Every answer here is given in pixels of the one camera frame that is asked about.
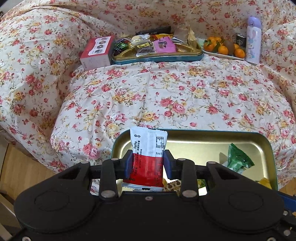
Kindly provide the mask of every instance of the white plate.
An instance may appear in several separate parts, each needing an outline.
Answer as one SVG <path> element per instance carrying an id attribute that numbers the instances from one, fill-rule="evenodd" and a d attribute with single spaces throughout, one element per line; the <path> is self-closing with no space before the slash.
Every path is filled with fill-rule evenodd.
<path id="1" fill-rule="evenodd" d="M 205 51 L 203 48 L 203 43 L 205 40 L 204 39 L 197 39 L 197 41 L 198 41 L 198 44 L 200 45 L 200 47 L 202 48 L 202 51 L 210 56 L 215 56 L 218 58 L 234 59 L 234 60 L 244 60 L 244 58 L 237 58 L 237 57 L 230 56 L 230 55 L 212 53 L 212 52 Z"/>

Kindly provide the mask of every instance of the green foil wrapper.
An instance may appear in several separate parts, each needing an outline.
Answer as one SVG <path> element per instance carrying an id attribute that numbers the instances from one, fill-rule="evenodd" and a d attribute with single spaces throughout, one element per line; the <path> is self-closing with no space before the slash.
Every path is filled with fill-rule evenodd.
<path id="1" fill-rule="evenodd" d="M 227 167 L 235 172 L 241 173 L 244 168 L 250 168 L 255 164 L 246 153 L 231 143 L 228 148 Z"/>

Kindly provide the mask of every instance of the floral fabric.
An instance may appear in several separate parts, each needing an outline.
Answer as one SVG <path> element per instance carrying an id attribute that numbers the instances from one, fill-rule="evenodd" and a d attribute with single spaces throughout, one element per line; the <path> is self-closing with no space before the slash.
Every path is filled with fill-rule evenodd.
<path id="1" fill-rule="evenodd" d="M 0 23 L 0 126 L 48 168 L 100 164 L 131 126 L 257 131 L 274 150 L 279 187 L 296 176 L 295 6 L 288 0 L 25 0 Z M 164 25 L 197 37 L 263 24 L 262 64 L 205 55 L 84 72 L 89 38 Z"/>

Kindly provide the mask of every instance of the gift box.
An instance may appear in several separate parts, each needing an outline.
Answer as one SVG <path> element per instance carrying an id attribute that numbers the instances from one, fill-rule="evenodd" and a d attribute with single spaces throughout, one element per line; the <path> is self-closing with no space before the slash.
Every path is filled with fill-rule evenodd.
<path id="1" fill-rule="evenodd" d="M 114 35 L 90 39 L 80 57 L 84 70 L 110 66 L 114 42 Z"/>

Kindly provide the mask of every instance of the wooden floor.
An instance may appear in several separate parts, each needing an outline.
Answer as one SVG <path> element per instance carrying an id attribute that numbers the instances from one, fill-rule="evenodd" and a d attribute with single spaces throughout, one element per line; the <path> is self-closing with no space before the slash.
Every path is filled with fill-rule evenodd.
<path id="1" fill-rule="evenodd" d="M 33 161 L 9 145 L 0 176 L 0 190 L 6 191 L 7 195 L 15 200 L 23 190 L 53 175 L 54 173 L 41 163 Z M 280 191 L 291 196 L 296 194 L 296 178 Z"/>

